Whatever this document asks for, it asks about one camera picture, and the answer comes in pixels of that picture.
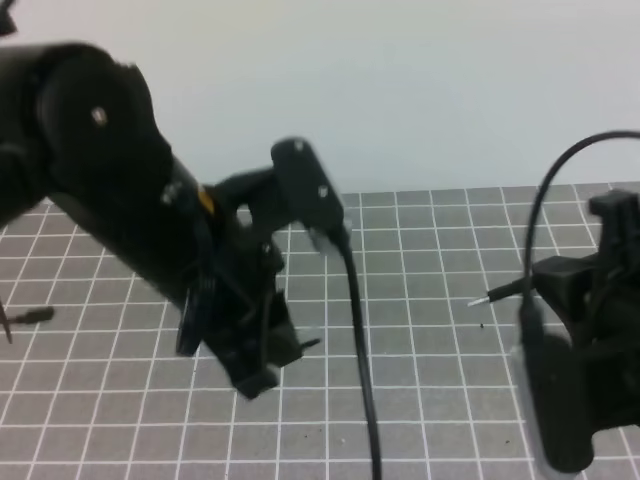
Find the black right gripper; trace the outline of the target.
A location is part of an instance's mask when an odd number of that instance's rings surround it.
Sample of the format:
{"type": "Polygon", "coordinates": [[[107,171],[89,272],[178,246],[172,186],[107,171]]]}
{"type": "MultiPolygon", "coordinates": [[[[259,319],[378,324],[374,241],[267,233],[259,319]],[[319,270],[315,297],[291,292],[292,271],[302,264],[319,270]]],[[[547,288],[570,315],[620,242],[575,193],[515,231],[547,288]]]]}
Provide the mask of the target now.
{"type": "Polygon", "coordinates": [[[588,209],[601,220],[597,251],[535,262],[533,285],[569,334],[591,425],[638,425],[639,195],[614,189],[588,209]]]}

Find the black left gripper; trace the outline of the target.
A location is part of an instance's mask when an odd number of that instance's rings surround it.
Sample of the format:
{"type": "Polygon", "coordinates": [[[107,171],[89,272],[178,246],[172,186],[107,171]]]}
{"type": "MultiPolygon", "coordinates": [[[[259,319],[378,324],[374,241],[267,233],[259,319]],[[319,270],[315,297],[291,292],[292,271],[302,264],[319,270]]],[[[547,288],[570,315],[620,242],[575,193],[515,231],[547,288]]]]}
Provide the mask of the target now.
{"type": "Polygon", "coordinates": [[[232,368],[233,387],[255,399],[278,386],[269,364],[284,367],[304,352],[275,281],[284,259],[273,234],[291,219],[275,173],[260,169],[212,187],[176,181],[174,207],[196,245],[176,350],[191,356],[210,339],[232,368]]]}

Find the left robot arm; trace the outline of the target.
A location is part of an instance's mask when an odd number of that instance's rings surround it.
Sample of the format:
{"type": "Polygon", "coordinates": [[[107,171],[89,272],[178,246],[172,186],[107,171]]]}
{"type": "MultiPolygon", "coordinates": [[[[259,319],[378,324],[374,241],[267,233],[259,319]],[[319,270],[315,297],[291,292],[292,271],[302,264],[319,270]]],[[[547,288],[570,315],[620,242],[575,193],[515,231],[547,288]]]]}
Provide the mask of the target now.
{"type": "Polygon", "coordinates": [[[2,49],[2,222],[43,199],[177,307],[177,353],[208,347],[244,397],[302,356],[276,285],[290,216],[274,171],[200,184],[137,67],[81,43],[2,49]]]}

